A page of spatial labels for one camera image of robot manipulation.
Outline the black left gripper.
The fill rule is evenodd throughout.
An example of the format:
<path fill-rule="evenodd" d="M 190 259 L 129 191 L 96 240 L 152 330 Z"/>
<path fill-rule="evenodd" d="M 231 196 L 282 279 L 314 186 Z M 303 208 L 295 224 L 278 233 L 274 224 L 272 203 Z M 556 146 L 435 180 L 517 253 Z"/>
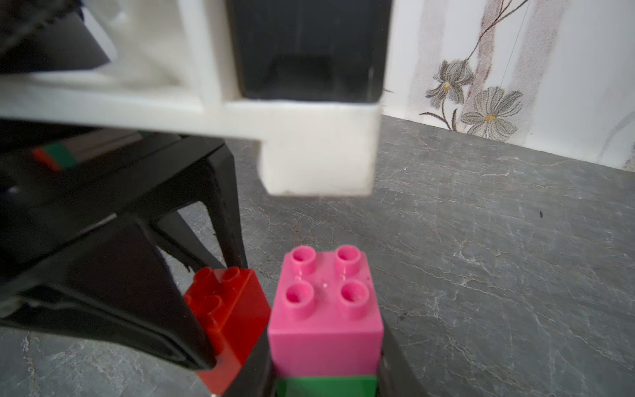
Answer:
<path fill-rule="evenodd" d="M 225 141 L 151 133 L 60 171 L 24 149 L 2 155 L 1 177 L 3 327 L 216 367 L 163 254 L 248 268 Z"/>

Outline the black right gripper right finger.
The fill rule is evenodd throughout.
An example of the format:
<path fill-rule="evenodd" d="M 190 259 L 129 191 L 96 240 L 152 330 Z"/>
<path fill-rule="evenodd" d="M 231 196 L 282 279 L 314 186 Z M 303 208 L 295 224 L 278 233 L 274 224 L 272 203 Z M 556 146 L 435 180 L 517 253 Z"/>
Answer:
<path fill-rule="evenodd" d="M 385 327 L 378 370 L 377 396 L 428 397 L 389 327 Z"/>

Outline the green lego brick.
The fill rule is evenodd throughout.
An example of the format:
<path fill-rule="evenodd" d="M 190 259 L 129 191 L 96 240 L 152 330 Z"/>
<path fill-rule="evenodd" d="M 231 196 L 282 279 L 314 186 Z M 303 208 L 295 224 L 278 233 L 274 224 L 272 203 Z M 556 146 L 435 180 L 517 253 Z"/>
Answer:
<path fill-rule="evenodd" d="M 275 381 L 276 395 L 282 397 L 375 397 L 376 375 L 289 377 Z"/>

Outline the pink lego brick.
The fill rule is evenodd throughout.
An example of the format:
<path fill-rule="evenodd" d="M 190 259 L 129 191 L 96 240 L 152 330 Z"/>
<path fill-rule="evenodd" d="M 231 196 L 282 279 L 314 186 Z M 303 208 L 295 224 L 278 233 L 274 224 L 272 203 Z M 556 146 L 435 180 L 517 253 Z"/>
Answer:
<path fill-rule="evenodd" d="M 285 254 L 267 329 L 279 377 L 375 375 L 384 332 L 363 251 L 298 246 Z"/>

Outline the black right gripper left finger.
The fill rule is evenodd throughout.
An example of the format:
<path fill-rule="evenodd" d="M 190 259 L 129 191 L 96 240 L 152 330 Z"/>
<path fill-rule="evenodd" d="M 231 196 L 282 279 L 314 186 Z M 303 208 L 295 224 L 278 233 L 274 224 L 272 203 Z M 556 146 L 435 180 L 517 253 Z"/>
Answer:
<path fill-rule="evenodd" d="M 275 396 L 275 372 L 268 337 L 259 337 L 245 364 L 223 397 Z"/>

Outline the small red lego brick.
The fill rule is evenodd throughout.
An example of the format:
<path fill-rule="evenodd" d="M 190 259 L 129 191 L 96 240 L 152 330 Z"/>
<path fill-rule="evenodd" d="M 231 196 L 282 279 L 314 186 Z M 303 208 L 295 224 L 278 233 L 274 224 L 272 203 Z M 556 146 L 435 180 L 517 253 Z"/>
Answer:
<path fill-rule="evenodd" d="M 253 269 L 203 268 L 184 295 L 213 345 L 217 364 L 198 372 L 214 395 L 224 394 L 266 329 L 271 307 Z"/>

